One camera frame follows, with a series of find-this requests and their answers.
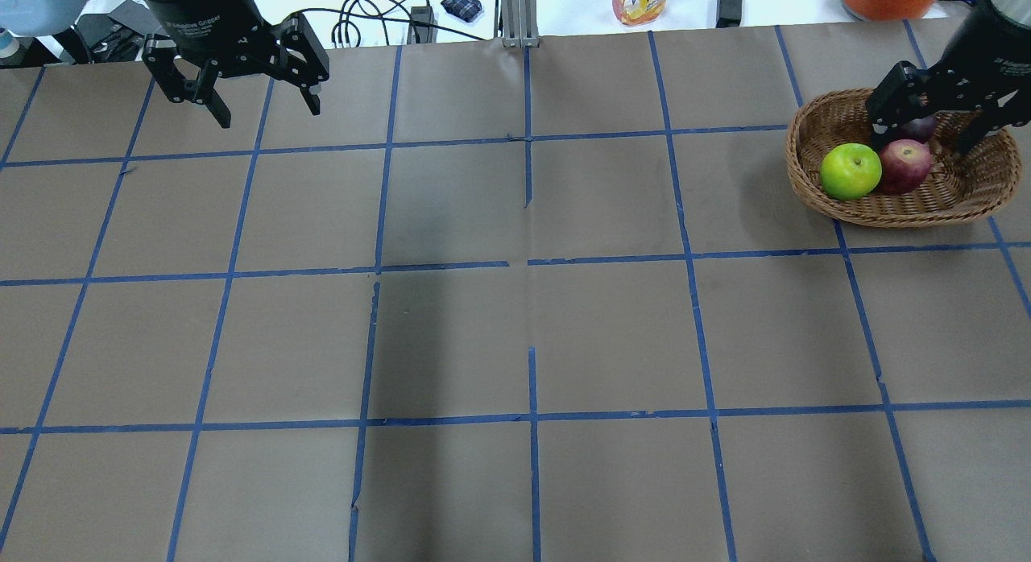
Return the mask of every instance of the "wire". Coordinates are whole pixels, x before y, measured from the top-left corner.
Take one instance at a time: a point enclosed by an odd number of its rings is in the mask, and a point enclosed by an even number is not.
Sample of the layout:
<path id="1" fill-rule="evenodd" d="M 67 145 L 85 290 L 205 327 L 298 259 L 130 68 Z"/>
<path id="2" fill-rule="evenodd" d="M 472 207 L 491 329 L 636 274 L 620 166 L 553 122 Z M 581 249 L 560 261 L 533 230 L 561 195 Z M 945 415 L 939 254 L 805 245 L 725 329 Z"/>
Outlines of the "wire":
<path id="1" fill-rule="evenodd" d="M 326 7 L 320 7 L 320 5 L 313 5 L 313 7 L 302 8 L 301 10 L 297 10 L 297 11 L 294 12 L 294 14 L 300 14 L 300 12 L 335 12 L 336 14 L 341 14 L 343 12 L 343 10 L 338 9 L 338 8 L 326 8 Z M 477 37 L 476 35 L 471 35 L 469 33 L 466 33 L 466 31 L 458 31 L 456 29 L 448 29 L 448 27 L 441 27 L 440 25 L 434 25 L 432 23 L 423 23 L 422 21 L 405 21 L 403 19 L 388 19 L 386 16 L 380 18 L 380 16 L 375 16 L 375 15 L 356 14 L 356 12 L 352 12 L 351 18 L 353 18 L 353 19 L 364 19 L 364 20 L 369 20 L 369 21 L 386 21 L 387 23 L 408 23 L 408 24 L 414 25 L 417 27 L 427 27 L 428 29 L 437 29 L 437 30 L 441 30 L 441 31 L 448 31 L 448 33 L 455 33 L 457 35 L 460 35 L 460 36 L 463 36 L 463 37 L 467 37 L 467 38 L 474 38 L 474 40 L 477 40 L 477 41 L 486 41 L 487 40 L 486 38 Z"/>

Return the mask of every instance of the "brown basket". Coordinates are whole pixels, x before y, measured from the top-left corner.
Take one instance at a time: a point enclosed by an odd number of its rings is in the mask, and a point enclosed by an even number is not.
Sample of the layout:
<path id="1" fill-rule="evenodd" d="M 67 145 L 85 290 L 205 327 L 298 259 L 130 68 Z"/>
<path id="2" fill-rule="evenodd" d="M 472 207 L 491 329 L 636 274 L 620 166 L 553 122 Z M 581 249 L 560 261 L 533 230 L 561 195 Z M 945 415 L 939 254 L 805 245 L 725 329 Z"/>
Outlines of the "brown basket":
<path id="1" fill-rule="evenodd" d="M 928 145 L 935 163 L 920 188 L 902 196 L 870 194 L 840 201 L 820 185 L 820 164 L 842 143 L 869 143 L 864 103 L 870 89 L 816 97 L 798 110 L 788 128 L 788 176 L 795 194 L 819 212 L 875 228 L 921 228 L 986 218 L 1017 193 L 1022 167 L 1008 130 L 985 138 L 966 157 L 954 158 L 956 139 L 973 119 L 970 112 L 939 112 Z"/>

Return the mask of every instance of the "orange snack package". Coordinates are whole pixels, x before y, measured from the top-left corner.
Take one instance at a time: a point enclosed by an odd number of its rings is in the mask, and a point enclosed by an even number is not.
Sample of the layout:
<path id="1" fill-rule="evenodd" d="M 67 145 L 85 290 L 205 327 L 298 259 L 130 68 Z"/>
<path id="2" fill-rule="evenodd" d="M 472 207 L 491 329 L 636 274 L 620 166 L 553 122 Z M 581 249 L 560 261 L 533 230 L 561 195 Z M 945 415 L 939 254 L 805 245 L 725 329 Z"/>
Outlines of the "orange snack package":
<path id="1" fill-rule="evenodd" d="M 651 23 L 666 6 L 666 0 L 612 0 L 612 12 L 627 27 Z"/>

